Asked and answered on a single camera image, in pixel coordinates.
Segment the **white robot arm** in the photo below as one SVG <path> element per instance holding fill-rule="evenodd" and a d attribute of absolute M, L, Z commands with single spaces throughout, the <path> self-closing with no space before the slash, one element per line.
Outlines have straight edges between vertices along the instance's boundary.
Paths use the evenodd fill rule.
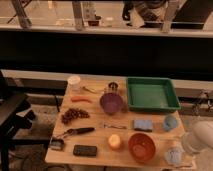
<path fill-rule="evenodd" d="M 196 155 L 207 148 L 213 149 L 213 121 L 199 121 L 181 137 L 184 151 Z"/>

